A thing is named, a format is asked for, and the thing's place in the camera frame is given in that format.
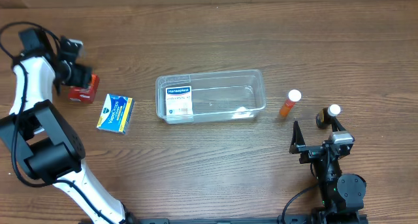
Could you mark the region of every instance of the wooden table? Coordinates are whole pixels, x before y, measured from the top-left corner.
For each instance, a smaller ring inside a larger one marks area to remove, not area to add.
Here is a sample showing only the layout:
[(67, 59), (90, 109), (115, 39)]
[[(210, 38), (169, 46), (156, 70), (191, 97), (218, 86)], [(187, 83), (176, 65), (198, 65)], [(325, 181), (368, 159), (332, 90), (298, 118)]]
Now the wooden table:
[[(308, 145), (328, 131), (315, 115), (332, 103), (356, 138), (340, 161), (367, 181), (371, 223), (418, 222), (418, 2), (0, 10), (1, 24), (29, 20), (84, 41), (100, 78), (93, 104), (54, 104), (74, 127), (101, 183), (138, 217), (274, 217), (315, 181), (290, 155), (294, 120)], [(17, 31), (2, 38), (15, 54)], [(0, 55), (0, 113), (14, 98), (10, 60)], [(155, 113), (155, 79), (190, 72), (259, 69), (267, 108), (254, 121), (167, 125)], [(286, 93), (303, 98), (286, 120)], [(95, 128), (107, 93), (135, 99), (129, 132)], [(0, 146), (0, 223), (76, 223), (87, 218), (54, 187), (22, 185)], [(305, 194), (288, 213), (321, 205)]]

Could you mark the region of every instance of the yellow and blue box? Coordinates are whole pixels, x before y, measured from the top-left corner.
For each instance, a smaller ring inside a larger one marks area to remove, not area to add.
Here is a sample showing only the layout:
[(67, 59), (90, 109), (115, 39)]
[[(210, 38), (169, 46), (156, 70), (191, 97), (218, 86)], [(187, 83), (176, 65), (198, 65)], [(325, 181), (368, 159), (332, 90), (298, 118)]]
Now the yellow and blue box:
[(125, 134), (129, 125), (133, 104), (134, 100), (130, 97), (108, 94), (104, 101), (97, 128)]

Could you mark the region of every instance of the plastic container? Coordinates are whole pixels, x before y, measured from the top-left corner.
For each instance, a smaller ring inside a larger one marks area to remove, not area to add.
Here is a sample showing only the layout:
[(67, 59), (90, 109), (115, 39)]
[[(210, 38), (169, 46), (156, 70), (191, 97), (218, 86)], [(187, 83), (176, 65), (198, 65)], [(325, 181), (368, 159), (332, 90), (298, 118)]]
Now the plastic container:
[[(185, 101), (174, 111), (173, 90)], [(248, 119), (266, 107), (265, 85), (259, 70), (160, 76), (155, 82), (155, 103), (158, 117), (169, 124)]]

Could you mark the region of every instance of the black cable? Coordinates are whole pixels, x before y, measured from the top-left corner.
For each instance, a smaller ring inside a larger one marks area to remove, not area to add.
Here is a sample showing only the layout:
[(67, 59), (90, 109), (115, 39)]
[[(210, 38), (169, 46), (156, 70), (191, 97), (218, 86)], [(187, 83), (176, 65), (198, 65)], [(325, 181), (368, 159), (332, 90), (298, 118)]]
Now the black cable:
[[(51, 184), (48, 184), (48, 183), (33, 184), (31, 182), (28, 182), (22, 176), (22, 174), (20, 173), (17, 162), (16, 162), (16, 150), (17, 150), (17, 144), (18, 144), (17, 143), (17, 141), (18, 141), (18, 130), (19, 130), (19, 125), (20, 125), (20, 120), (21, 120), (20, 116), (22, 115), (22, 112), (25, 109), (26, 97), (27, 97), (27, 83), (28, 83), (27, 71), (26, 71), (26, 68), (23, 66), (22, 62), (18, 61), (9, 51), (7, 51), (5, 49), (5, 47), (1, 43), (1, 35), (3, 34), (4, 30), (6, 30), (7, 28), (12, 27), (14, 25), (32, 25), (32, 26), (38, 27), (38, 28), (42, 29), (43, 31), (47, 32), (47, 34), (51, 35), (51, 37), (54, 39), (58, 54), (59, 54), (59, 51), (60, 51), (59, 39), (51, 31), (43, 28), (42, 26), (40, 26), (38, 24), (34, 24), (32, 22), (12, 22), (10, 24), (7, 24), (7, 25), (3, 26), (0, 29), (0, 49), (2, 49), (2, 51), (4, 51), (4, 53), (6, 53), (6, 55), (8, 55), (13, 60), (14, 65), (19, 65), (20, 66), (20, 68), (22, 69), (22, 72), (24, 74), (24, 89), (23, 89), (23, 92), (22, 92), (22, 103), (20, 105), (19, 112), (16, 115), (16, 121), (14, 123), (14, 130), (13, 130), (13, 136), (12, 136), (11, 160), (12, 160), (13, 171), (14, 171), (16, 177), (19, 179), (19, 181), (21, 181), (23, 184), (25, 184), (29, 187), (35, 187), (35, 188), (46, 187), (47, 185), (51, 185)], [(109, 224), (113, 224), (113, 222), (111, 222), (111, 220), (109, 220), (106, 216), (102, 215), (102, 213), (100, 211), (98, 211), (98, 209), (96, 209), (96, 207), (94, 207), (94, 205), (90, 202), (90, 200), (86, 197), (86, 195), (82, 192), (82, 190), (80, 188), (78, 188), (74, 183), (69, 182), (67, 180), (56, 180), (54, 183), (55, 184), (56, 183), (65, 183), (65, 184), (68, 184), (71, 188), (74, 188), (78, 192), (78, 194), (84, 199), (84, 201), (87, 203), (87, 205), (99, 217), (103, 218)]]
[[(325, 179), (327, 179), (327, 172), (328, 172), (329, 165), (330, 165), (330, 151), (329, 151), (329, 148), (327, 148), (326, 152), (327, 152), (327, 169), (326, 169), (326, 172), (324, 173), (324, 177), (321, 180), (318, 180), (318, 182), (315, 185), (310, 186), (310, 187), (304, 189), (303, 191), (297, 193), (291, 200), (289, 200), (289, 202), (287, 202), (287, 204), (285, 205), (285, 208), (283, 209), (283, 212), (281, 213), (281, 222), (282, 222), (282, 224), (286, 224), (285, 214), (286, 214), (287, 208), (290, 206), (290, 204), (293, 201), (295, 201), (295, 199), (297, 199), (301, 195), (305, 194), (306, 192), (312, 190), (313, 188), (317, 187), (319, 185), (319, 183), (324, 182)], [(314, 175), (314, 170), (312, 169), (312, 163), (311, 163), (310, 166), (311, 166), (311, 173), (312, 173), (313, 176), (315, 176)]]

